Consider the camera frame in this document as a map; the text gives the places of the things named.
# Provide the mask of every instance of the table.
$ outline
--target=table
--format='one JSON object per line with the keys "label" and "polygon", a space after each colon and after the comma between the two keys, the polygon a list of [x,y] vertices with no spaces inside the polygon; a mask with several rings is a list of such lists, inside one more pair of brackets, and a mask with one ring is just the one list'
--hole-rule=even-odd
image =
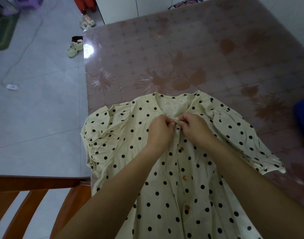
{"label": "table", "polygon": [[89,114],[152,92],[201,90],[233,108],[284,163],[267,177],[304,205],[304,48],[257,0],[211,0],[84,33]]}

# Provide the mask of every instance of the tiled floor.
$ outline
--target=tiled floor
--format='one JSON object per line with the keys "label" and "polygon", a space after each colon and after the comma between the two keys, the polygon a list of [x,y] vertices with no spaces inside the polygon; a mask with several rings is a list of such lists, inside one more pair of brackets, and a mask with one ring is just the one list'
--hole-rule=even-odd
{"label": "tiled floor", "polygon": [[[0,175],[90,176],[79,135],[87,117],[83,52],[66,55],[71,37],[82,35],[80,18],[73,0],[44,0],[21,13],[10,47],[0,51]],[[93,18],[103,25],[99,12]],[[46,194],[25,239],[49,238],[68,191]],[[3,217],[0,238],[25,194]]]}

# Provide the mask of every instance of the cream dress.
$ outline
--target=cream dress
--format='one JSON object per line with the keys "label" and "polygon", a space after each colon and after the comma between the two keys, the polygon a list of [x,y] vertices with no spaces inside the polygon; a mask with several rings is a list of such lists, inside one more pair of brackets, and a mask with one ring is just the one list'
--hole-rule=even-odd
{"label": "cream dress", "polygon": [[259,173],[285,172],[240,114],[203,92],[153,93],[102,107],[81,132],[87,165],[98,177],[92,194],[142,150],[154,118],[165,114],[176,122],[174,141],[153,166],[116,238],[261,238],[206,150],[181,132],[177,121],[184,112],[201,116],[214,136]]}

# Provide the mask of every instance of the green doormat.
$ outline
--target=green doormat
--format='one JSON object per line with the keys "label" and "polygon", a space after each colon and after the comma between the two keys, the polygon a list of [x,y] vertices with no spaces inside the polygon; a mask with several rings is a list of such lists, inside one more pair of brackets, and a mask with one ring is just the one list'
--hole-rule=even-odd
{"label": "green doormat", "polygon": [[0,19],[0,50],[9,47],[19,15],[4,16]]}

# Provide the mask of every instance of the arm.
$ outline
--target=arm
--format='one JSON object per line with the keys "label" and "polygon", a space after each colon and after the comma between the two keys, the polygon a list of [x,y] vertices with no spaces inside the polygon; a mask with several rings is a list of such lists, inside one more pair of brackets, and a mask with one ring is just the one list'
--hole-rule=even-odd
{"label": "arm", "polygon": [[71,218],[56,239],[114,238],[132,209],[153,165],[173,140],[174,121],[153,120],[141,152]]}
{"label": "arm", "polygon": [[211,156],[264,239],[304,239],[304,208],[234,154],[198,115],[179,118],[184,135]]}

